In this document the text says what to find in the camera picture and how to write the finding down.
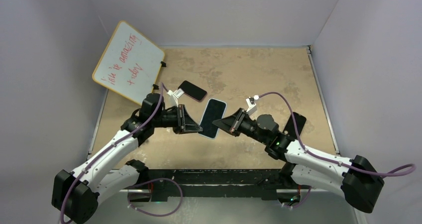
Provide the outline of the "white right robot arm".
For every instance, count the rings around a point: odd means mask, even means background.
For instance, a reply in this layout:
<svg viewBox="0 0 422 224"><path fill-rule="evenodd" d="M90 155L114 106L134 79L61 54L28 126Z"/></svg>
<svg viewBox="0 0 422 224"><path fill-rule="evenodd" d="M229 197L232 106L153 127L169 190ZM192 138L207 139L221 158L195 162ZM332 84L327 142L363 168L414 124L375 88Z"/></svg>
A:
<svg viewBox="0 0 422 224"><path fill-rule="evenodd" d="M244 109L239 109L213 121L213 125L232 136L244 134L264 144L270 157L284 161L284 171L279 175L284 187L298 184L323 189L343 197L355 209L373 212L385 182L373 174L376 170L365 157L339 157L303 148L290 132L279 130L270 114L252 120Z"/></svg>

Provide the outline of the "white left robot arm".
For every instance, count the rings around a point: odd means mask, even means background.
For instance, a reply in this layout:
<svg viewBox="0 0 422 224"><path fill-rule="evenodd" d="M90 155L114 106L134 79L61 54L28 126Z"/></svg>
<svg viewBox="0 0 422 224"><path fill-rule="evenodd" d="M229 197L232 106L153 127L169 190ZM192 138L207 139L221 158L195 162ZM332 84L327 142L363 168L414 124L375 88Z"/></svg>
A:
<svg viewBox="0 0 422 224"><path fill-rule="evenodd" d="M98 153L70 172L61 170L54 178L52 206L60 211L61 224L83 224L98 206L121 189L148 184L147 167L130 160L116 173L112 168L136 150L156 128L172 128L175 134L199 133L203 129L179 104L165 107L162 94L150 93L120 130Z"/></svg>

